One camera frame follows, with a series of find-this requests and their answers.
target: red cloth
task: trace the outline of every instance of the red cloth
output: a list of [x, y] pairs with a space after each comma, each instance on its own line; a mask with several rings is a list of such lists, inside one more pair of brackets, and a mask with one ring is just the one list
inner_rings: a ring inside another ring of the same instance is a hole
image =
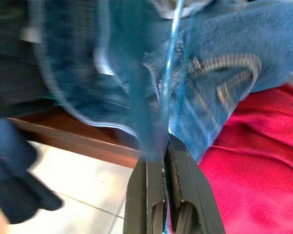
[[200, 167], [227, 234], [293, 234], [293, 88], [240, 102]]

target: jeans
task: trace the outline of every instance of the jeans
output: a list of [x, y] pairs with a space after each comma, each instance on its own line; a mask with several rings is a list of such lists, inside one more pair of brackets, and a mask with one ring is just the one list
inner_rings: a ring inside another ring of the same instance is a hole
[[[98, 37], [102, 29], [98, 4], [93, 1], [32, 4], [32, 20], [42, 32], [37, 55], [50, 90], [81, 121], [133, 135], [130, 74], [137, 67], [142, 70], [135, 82], [145, 82], [145, 96], [157, 119], [171, 29], [171, 20], [163, 19], [151, 1], [137, 2], [117, 0], [105, 5], [109, 13], [105, 39]], [[240, 100], [251, 92], [282, 85], [293, 71], [293, 0], [236, 2], [214, 0], [193, 18], [182, 18], [175, 45], [169, 131], [197, 161]], [[127, 11], [134, 4], [142, 4], [144, 22], [141, 35], [136, 35], [141, 38], [142, 53], [136, 54], [136, 44], [131, 43], [135, 35], [128, 33], [130, 20], [136, 18]], [[103, 44], [111, 71], [100, 74], [93, 52]], [[183, 67], [185, 79], [181, 79]]]

